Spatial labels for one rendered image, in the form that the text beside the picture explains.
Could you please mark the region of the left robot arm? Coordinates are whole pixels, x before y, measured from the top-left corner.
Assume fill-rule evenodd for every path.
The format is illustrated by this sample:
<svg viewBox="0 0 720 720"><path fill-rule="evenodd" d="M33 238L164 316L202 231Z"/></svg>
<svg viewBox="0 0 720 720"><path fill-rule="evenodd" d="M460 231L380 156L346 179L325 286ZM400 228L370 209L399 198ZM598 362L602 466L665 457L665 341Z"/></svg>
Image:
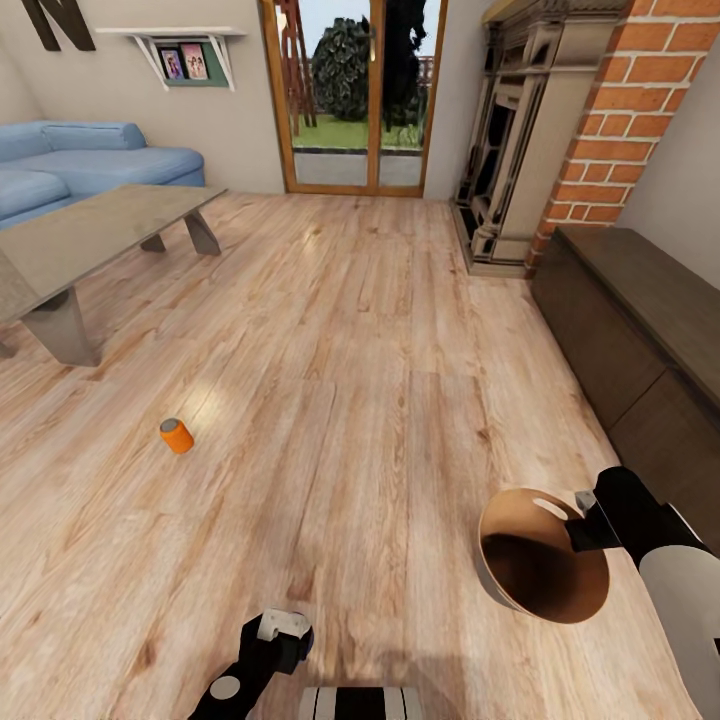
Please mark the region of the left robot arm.
<svg viewBox="0 0 720 720"><path fill-rule="evenodd" d="M253 720L253 706L274 672L292 675L305 661L312 636L310 617L267 607L243 627L239 662L209 685L187 720Z"/></svg>

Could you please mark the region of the can of soda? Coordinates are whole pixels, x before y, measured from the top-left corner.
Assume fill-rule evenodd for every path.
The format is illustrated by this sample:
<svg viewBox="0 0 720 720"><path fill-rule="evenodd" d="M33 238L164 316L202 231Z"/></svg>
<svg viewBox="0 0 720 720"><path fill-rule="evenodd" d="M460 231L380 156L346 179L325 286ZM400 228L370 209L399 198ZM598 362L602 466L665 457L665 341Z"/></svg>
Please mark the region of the can of soda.
<svg viewBox="0 0 720 720"><path fill-rule="evenodd" d="M165 419L159 427L159 435L169 444L173 453L185 453L193 447L193 437L180 419Z"/></svg>

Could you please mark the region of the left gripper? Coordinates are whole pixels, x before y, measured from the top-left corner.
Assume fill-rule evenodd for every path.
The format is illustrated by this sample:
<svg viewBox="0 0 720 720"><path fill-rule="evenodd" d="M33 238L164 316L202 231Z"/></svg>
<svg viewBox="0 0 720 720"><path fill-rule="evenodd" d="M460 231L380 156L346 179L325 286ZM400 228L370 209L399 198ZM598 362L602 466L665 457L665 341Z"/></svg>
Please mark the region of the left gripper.
<svg viewBox="0 0 720 720"><path fill-rule="evenodd" d="M313 628L298 634L284 634L281 631L271 642L258 640L256 634L262 615L247 623L241 631L239 659L244 656L257 656L266 668L266 685L274 672L292 675L299 661L305 661L312 644Z"/></svg>

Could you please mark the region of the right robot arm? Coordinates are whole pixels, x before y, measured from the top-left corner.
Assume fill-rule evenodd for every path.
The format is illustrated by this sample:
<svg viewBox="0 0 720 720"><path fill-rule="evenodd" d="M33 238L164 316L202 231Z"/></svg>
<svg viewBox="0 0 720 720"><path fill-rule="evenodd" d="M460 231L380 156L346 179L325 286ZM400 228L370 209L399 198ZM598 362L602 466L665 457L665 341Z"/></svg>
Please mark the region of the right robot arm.
<svg viewBox="0 0 720 720"><path fill-rule="evenodd" d="M601 471L575 499L584 518L564 524L573 549L629 552L690 698L703 720L720 720L720 560L625 465Z"/></svg>

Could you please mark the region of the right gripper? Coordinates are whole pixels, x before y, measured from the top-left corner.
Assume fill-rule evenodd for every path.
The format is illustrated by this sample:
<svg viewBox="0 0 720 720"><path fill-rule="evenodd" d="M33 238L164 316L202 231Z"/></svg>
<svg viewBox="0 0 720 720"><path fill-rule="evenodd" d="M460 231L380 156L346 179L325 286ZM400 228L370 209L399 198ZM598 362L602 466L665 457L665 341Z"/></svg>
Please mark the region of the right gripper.
<svg viewBox="0 0 720 720"><path fill-rule="evenodd" d="M593 517L592 509L583 519L566 520L573 549L576 552L622 547L617 536L607 531Z"/></svg>

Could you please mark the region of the trash can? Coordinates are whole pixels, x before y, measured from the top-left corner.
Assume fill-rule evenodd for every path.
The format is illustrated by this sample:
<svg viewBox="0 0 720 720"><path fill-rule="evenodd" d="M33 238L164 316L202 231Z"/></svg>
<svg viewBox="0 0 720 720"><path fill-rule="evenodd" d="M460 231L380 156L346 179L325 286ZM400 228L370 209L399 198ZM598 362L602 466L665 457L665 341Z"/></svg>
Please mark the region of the trash can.
<svg viewBox="0 0 720 720"><path fill-rule="evenodd" d="M553 625L580 625L607 604L611 570L603 549L576 552L565 519L536 498L560 507L566 520L583 519L568 503L538 489L495 495L479 521L479 581L499 605Z"/></svg>

